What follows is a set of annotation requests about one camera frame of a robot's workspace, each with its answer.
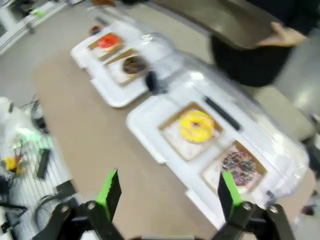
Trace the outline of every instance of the cardboard box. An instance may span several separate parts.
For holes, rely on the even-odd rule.
[[[118,37],[118,43],[110,50],[110,51],[106,51],[104,54],[100,54],[97,55],[95,54],[93,51],[95,51],[96,49],[98,49],[98,42],[100,41],[101,38],[108,36],[108,35],[115,35]],[[117,34],[110,32],[102,37],[100,37],[98,40],[94,41],[93,43],[91,43],[88,48],[90,49],[90,51],[92,51],[94,54],[100,61],[104,61],[107,60],[109,57],[111,57],[113,54],[117,53],[120,49],[122,49],[124,47],[124,41],[121,37],[119,37]]]
[[[224,150],[219,156],[217,156],[201,174],[201,178],[203,179],[203,181],[215,194],[217,194],[218,192],[217,187],[223,161],[228,154],[235,152],[236,150],[238,150],[239,152],[245,152],[250,157],[252,157],[255,162],[256,169],[256,175],[247,186],[237,187],[240,194],[251,193],[259,185],[259,183],[267,173],[265,167],[249,150],[246,149],[246,147],[244,147],[240,142],[234,141],[229,147],[226,148],[226,150]]]
[[[206,112],[201,106],[195,102],[189,103],[179,112],[171,116],[165,123],[159,126],[159,130],[165,140],[170,146],[179,154],[179,156],[185,161],[190,161],[204,152],[210,145],[214,144],[217,138],[221,135],[223,128],[221,125],[212,118],[214,121],[214,133],[211,139],[203,143],[192,143],[183,138],[179,131],[179,119],[180,117],[190,110],[199,110],[203,113]]]
[[[104,64],[105,67],[108,68],[110,74],[112,75],[113,80],[122,87],[128,85],[129,83],[136,80],[137,78],[145,75],[150,69],[149,66],[147,65],[146,69],[134,74],[127,74],[126,72],[124,72],[122,69],[123,62],[125,61],[125,59],[133,56],[140,56],[140,55],[136,50],[131,48],[119,54],[118,56],[116,56],[115,58],[111,59],[110,61]],[[126,79],[124,79],[124,81],[121,82],[120,80],[116,80],[116,78],[126,78]]]

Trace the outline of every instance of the chocolate donut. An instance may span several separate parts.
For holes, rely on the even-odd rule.
[[[224,158],[222,170],[232,174],[235,185],[246,186],[254,178],[256,163],[246,152],[234,151]]]
[[[146,61],[140,56],[128,57],[123,62],[123,71],[126,74],[136,74],[147,68]]]

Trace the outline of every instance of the person's arm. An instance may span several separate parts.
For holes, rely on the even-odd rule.
[[[275,35],[258,43],[258,46],[293,47],[301,44],[319,20],[320,0],[297,0],[295,13],[286,27],[271,23]]]

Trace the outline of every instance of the donut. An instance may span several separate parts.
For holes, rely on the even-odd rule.
[[[119,42],[119,38],[116,35],[110,33],[108,35],[101,37],[97,45],[101,49],[110,51],[118,42]]]
[[[256,172],[256,163],[248,153],[234,151],[224,158],[222,170],[230,172],[235,185],[243,187],[253,179]]]
[[[131,56],[124,60],[122,68],[126,74],[137,74],[147,68],[147,62],[140,56]]]
[[[189,142],[204,143],[213,136],[214,130],[213,118],[202,111],[190,110],[180,117],[180,133]]]

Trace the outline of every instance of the person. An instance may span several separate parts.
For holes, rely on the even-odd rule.
[[[319,20],[320,0],[247,0],[279,21],[272,22],[274,35],[257,48],[238,50],[211,36],[216,65],[232,80],[250,87],[274,82],[295,46],[303,43]]]

